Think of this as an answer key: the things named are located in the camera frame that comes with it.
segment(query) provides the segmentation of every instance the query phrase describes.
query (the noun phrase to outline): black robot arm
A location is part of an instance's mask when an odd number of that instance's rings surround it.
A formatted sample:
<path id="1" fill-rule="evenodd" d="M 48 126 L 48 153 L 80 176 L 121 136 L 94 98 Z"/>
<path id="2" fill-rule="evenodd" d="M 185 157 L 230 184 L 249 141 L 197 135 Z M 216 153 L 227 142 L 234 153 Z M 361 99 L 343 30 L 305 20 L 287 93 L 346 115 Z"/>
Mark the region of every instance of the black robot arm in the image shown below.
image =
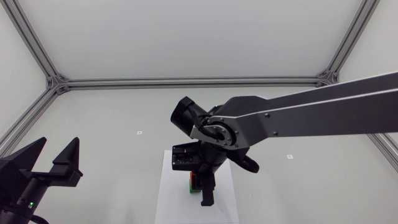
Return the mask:
<path id="1" fill-rule="evenodd" d="M 76 187 L 83 174 L 79 170 L 79 139 L 75 138 L 53 160 L 50 172 L 32 172 L 45 138 L 0 159 L 0 223 L 48 224 L 34 215 L 50 186 Z"/>
<path id="2" fill-rule="evenodd" d="M 246 153 L 250 146 L 266 138 L 396 132 L 397 114 L 398 73 L 269 100 L 234 97 L 209 112 L 185 97 L 171 121 L 199 142 L 195 147 L 174 146 L 173 169 L 190 170 L 200 179 L 201 175 L 214 174 L 229 158 L 246 170 L 257 172 L 259 166 Z M 192 187 L 201 190 L 201 181 Z M 203 192 L 202 205 L 213 204 L 212 195 L 205 196 L 208 194 Z"/>

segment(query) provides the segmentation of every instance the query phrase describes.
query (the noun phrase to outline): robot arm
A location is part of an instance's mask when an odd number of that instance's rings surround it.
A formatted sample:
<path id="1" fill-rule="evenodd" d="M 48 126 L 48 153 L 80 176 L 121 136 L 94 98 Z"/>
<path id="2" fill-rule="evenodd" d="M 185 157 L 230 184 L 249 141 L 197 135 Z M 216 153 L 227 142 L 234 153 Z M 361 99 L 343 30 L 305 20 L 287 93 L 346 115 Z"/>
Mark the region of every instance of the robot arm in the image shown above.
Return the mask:
<path id="1" fill-rule="evenodd" d="M 195 147 L 174 146 L 173 169 L 211 175 L 229 158 L 257 172 L 258 165 L 245 155 L 266 138 L 396 132 L 397 114 L 398 73 L 269 100 L 234 97 L 209 112 L 186 97 L 173 112 L 172 122 L 199 142 Z M 196 167 L 187 166 L 195 163 L 190 157 L 194 153 L 182 149 L 194 149 Z M 200 183 L 192 187 L 203 190 Z M 202 205 L 211 205 L 212 196 L 205 198 L 204 191 Z"/>

